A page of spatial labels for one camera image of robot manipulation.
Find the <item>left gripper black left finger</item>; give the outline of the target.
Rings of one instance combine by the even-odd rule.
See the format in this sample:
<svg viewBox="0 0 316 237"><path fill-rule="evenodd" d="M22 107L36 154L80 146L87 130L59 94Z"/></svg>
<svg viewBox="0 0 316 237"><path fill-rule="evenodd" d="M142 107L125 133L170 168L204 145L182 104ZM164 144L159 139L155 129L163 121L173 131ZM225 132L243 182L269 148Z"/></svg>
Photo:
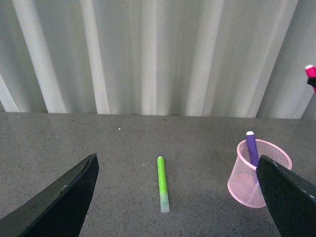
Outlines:
<svg viewBox="0 0 316 237"><path fill-rule="evenodd" d="M86 218L99 172L89 155L0 221L2 237L77 237Z"/></svg>

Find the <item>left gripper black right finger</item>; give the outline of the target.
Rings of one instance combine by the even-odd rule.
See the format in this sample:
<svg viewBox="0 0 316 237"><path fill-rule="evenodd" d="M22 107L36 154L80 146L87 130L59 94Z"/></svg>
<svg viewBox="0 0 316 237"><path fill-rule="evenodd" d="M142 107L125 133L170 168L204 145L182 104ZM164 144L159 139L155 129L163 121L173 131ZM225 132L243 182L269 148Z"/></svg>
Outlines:
<svg viewBox="0 0 316 237"><path fill-rule="evenodd" d="M262 155L256 168L260 188L282 237L316 235L316 186Z"/></svg>

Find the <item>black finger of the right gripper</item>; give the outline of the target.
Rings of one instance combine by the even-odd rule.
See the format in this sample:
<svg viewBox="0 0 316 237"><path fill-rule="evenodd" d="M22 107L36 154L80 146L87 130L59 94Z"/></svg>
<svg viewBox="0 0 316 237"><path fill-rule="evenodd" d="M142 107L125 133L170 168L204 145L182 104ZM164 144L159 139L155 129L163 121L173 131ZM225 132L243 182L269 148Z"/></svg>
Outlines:
<svg viewBox="0 0 316 237"><path fill-rule="evenodd" d="M316 90L316 77L309 77L307 80L307 84L313 87Z"/></svg>

